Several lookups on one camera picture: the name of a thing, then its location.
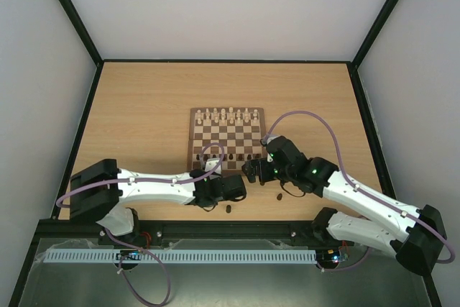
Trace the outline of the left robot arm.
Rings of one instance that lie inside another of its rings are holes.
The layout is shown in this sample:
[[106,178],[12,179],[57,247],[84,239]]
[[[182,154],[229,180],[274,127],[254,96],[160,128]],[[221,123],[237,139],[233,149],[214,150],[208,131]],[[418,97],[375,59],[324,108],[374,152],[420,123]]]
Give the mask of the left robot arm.
[[222,176],[217,158],[205,168],[176,175],[153,175],[121,169],[115,159],[104,159],[76,173],[70,189],[90,188],[70,197],[70,220],[94,222],[115,237],[138,232],[139,217],[134,202],[168,202],[180,205],[214,207],[221,201],[237,202],[246,198],[244,181],[239,174]]

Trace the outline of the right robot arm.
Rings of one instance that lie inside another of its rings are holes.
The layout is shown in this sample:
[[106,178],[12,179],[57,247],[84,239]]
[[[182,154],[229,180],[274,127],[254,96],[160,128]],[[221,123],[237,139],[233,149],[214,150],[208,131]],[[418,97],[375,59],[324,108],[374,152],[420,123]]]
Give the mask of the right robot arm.
[[284,136],[270,138],[265,149],[265,158],[254,157],[242,166],[250,183],[292,183],[359,213],[356,218],[322,209],[312,223],[319,242],[337,239],[378,249],[419,276],[431,274],[440,262],[446,230],[438,209],[429,204],[418,208],[362,185],[332,162],[306,157]]

